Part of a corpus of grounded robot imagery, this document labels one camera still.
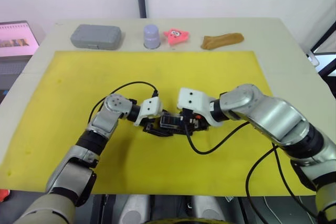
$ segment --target red object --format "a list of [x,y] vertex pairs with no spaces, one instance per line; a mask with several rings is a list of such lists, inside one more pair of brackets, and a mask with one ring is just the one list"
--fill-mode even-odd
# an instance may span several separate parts
[[168,43],[172,46],[177,43],[184,42],[189,37],[189,32],[181,31],[179,29],[172,28],[169,31],[163,32],[164,36],[167,37]]
[[11,193],[10,190],[7,189],[0,189],[0,202],[3,202]]

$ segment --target black wire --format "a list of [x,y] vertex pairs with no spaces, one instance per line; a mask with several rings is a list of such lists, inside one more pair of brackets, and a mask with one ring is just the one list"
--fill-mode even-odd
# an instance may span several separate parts
[[240,210],[242,211],[241,214],[243,215],[244,223],[248,224],[248,218],[247,218],[244,203],[241,197],[238,197],[238,202],[239,202]]
[[266,152],[260,159],[257,160],[257,162],[254,163],[254,165],[251,167],[250,171],[248,172],[247,174],[247,177],[246,177],[246,181],[245,181],[245,191],[246,191],[246,195],[247,195],[247,199],[248,201],[250,202],[254,212],[257,214],[257,216],[261,219],[261,221],[264,223],[264,224],[268,224],[268,222],[265,220],[265,218],[261,215],[261,213],[258,211],[257,207],[254,205],[252,199],[251,199],[251,195],[250,195],[250,192],[249,192],[249,189],[248,189],[248,184],[250,182],[250,178],[251,178],[251,175],[254,171],[254,169],[259,165],[259,163],[261,161],[263,161],[263,159],[265,157],[267,157],[269,154],[271,154],[274,150],[276,150],[278,148],[278,146],[275,146],[273,147],[272,149],[270,149],[268,152]]
[[209,153],[217,150],[222,144],[225,143],[226,140],[228,140],[233,134],[235,134],[237,131],[239,131],[242,127],[244,127],[247,124],[249,124],[249,122],[242,123],[240,126],[236,127],[222,141],[220,141],[215,147],[213,147],[212,149],[210,149],[209,151],[206,151],[206,152],[201,152],[195,147],[195,145],[193,144],[193,141],[191,140],[190,133],[188,131],[188,127],[187,127],[186,123],[184,123],[184,130],[185,130],[185,134],[188,138],[188,142],[189,142],[191,148],[194,150],[194,152],[196,152],[197,154],[200,154],[200,155],[206,155],[206,154],[209,154]]
[[[150,84],[149,82],[145,82],[145,81],[132,81],[132,82],[126,83],[126,84],[124,84],[124,85],[118,87],[117,89],[113,90],[110,94],[114,94],[115,92],[117,92],[118,90],[120,90],[120,89],[122,89],[122,88],[124,88],[124,87],[126,87],[126,86],[129,86],[129,85],[132,85],[132,84],[137,84],[137,83],[140,83],[140,84],[146,84],[146,85],[148,85],[148,86],[151,86],[151,87],[154,89],[154,93],[157,93],[157,92],[158,92],[157,89],[156,89],[156,87],[155,87],[153,84]],[[92,118],[92,115],[93,115],[94,110],[96,109],[96,107],[97,107],[102,101],[104,101],[105,98],[106,98],[106,97],[102,98],[102,99],[101,99],[99,102],[97,102],[96,105],[93,107],[93,109],[91,110],[91,113],[90,113],[90,115],[89,115],[88,123],[90,123],[91,118]]]
[[302,207],[308,214],[310,214],[312,217],[314,217],[315,219],[317,219],[317,216],[315,214],[313,214],[312,211],[310,211],[303,203],[301,203],[301,201],[294,195],[294,193],[292,192],[292,190],[289,188],[287,181],[285,179],[285,176],[283,175],[282,169],[281,169],[281,164],[280,164],[280,159],[278,156],[278,152],[276,149],[274,149],[274,154],[275,154],[275,159],[277,160],[277,165],[278,165],[278,169],[279,169],[279,173],[282,179],[283,184],[285,185],[287,191],[289,192],[290,196],[292,196],[292,198],[297,202],[297,204],[300,205],[300,207]]
[[179,205],[178,205],[178,207],[176,209],[176,217],[178,218],[179,215],[180,215],[181,208],[182,208],[183,196],[179,196],[179,197],[176,197],[176,198],[180,199]]

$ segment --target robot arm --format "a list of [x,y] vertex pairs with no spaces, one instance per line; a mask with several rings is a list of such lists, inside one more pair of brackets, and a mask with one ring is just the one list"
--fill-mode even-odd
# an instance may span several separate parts
[[182,88],[177,107],[202,115],[211,126],[228,119],[250,122],[285,151],[301,182],[317,191],[319,218],[336,220],[336,145],[291,104],[245,84],[219,99]]
[[140,106],[118,94],[106,97],[101,111],[49,178],[47,194],[33,202],[15,224],[73,223],[75,207],[83,205],[90,196],[97,178],[92,168],[98,164],[100,154],[118,126],[118,119],[127,119],[138,126],[143,119],[156,117],[161,112],[159,97],[146,99]]

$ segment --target yellow mat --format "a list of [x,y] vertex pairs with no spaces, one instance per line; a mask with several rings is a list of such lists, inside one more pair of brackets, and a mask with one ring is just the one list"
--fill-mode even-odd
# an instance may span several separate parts
[[[240,84],[253,83],[271,95],[253,52],[56,52],[0,166],[0,188],[43,191],[49,175],[84,131],[93,105],[120,85],[137,80],[153,83],[171,112],[177,112],[181,87],[219,97]],[[141,102],[152,89],[136,84],[119,93]],[[227,121],[222,127],[195,132],[192,139],[205,151],[241,123]],[[270,141],[248,125],[203,156],[192,151],[185,136],[156,137],[120,121],[96,168],[93,193],[245,195],[249,169],[270,148]],[[279,152],[293,191],[311,194]],[[288,195],[273,154],[252,175],[250,191]]]

